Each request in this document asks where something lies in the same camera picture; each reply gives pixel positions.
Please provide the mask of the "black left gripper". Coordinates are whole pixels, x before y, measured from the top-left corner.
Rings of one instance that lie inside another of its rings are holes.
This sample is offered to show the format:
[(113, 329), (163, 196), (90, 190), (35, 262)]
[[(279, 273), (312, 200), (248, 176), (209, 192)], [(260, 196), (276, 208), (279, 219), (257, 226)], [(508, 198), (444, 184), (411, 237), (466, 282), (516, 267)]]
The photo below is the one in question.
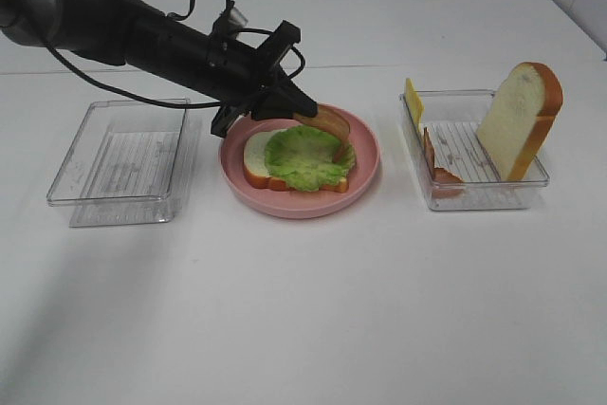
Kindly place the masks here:
[[(214, 33), (202, 51), (203, 60), (193, 64), (190, 88), (225, 104), (237, 105), (247, 96), (258, 97), (250, 109), (253, 120), (314, 118), (318, 105), (279, 65), (269, 74), (258, 68), (255, 50), (232, 36)], [(222, 105), (211, 124), (211, 134), (224, 138), (231, 126), (248, 109)]]

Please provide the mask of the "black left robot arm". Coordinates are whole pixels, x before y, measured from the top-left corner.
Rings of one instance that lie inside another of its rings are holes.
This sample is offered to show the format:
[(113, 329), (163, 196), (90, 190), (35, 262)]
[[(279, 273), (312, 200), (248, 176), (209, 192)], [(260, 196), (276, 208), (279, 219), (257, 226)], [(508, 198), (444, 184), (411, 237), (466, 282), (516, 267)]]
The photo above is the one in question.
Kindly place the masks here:
[(1, 30), (15, 44), (46, 48), (86, 82), (131, 100), (157, 100), (101, 83), (63, 55), (121, 66), (129, 64), (210, 97), (211, 132), (224, 137), (240, 116), (254, 120), (313, 119), (318, 105), (286, 73), (281, 61), (295, 52), (301, 31), (287, 21), (266, 31), (257, 47), (239, 41), (247, 20), (233, 0), (205, 34), (185, 26), (186, 14), (164, 13), (142, 0), (1, 0)]

